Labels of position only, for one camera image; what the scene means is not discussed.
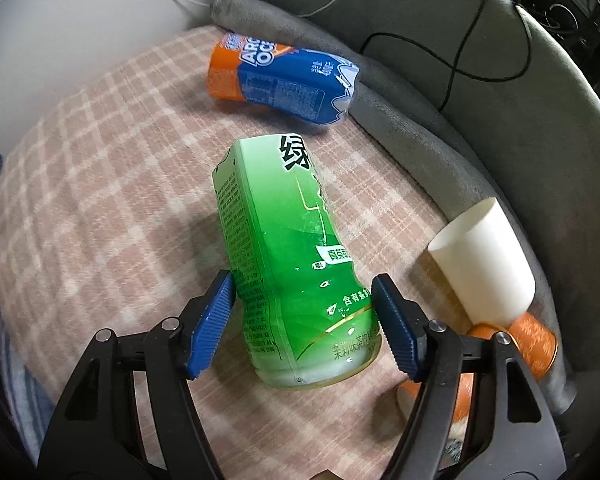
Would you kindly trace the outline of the orange patterned cup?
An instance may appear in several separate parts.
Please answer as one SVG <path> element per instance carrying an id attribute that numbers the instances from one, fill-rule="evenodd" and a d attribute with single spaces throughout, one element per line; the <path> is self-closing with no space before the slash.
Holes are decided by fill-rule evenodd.
<path id="1" fill-rule="evenodd" d="M 555 362 L 558 350 L 555 334 L 532 314 L 525 313 L 507 328 L 489 323 L 480 323 L 475 325 L 467 335 L 490 339 L 499 330 L 508 333 L 513 338 L 534 379 L 539 382 Z M 458 386 L 452 422 L 464 422 L 468 417 L 473 384 L 473 374 L 460 375 L 460 385 Z"/>

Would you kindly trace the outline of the white paper cup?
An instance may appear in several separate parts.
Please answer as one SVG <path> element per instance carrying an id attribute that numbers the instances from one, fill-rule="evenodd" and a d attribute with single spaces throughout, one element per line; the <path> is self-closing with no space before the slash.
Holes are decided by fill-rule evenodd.
<path id="1" fill-rule="evenodd" d="M 530 307 L 535 279 L 496 198 L 486 198 L 452 220 L 427 250 L 471 323 L 509 326 Z"/>

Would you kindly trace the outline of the blue orange drink cup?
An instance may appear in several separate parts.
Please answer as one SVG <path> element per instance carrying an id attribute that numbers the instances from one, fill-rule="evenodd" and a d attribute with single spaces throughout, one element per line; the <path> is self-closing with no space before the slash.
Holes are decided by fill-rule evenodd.
<path id="1" fill-rule="evenodd" d="M 330 125 L 347 115 L 359 73 L 340 55 L 228 32 L 211 53 L 207 86 L 217 99 L 260 104 Z"/>

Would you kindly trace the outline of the pink plaid seat cushion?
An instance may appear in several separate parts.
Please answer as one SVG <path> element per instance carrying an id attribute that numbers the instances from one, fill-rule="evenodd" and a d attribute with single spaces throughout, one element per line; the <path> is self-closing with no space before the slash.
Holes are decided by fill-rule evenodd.
<path id="1" fill-rule="evenodd" d="M 424 190 L 352 120 L 320 129 L 206 88 L 219 29 L 131 58 L 63 99 L 0 174 L 1 372 L 12 420 L 37 456 L 54 403 L 96 330 L 148 330 L 227 265 L 212 170 L 245 136 L 300 133 L 363 283 L 381 272 L 456 330 L 469 323 L 426 253 L 445 224 Z M 378 478 L 404 420 L 388 349 L 314 390 L 257 378 L 234 311 L 190 387 L 230 479 Z"/>

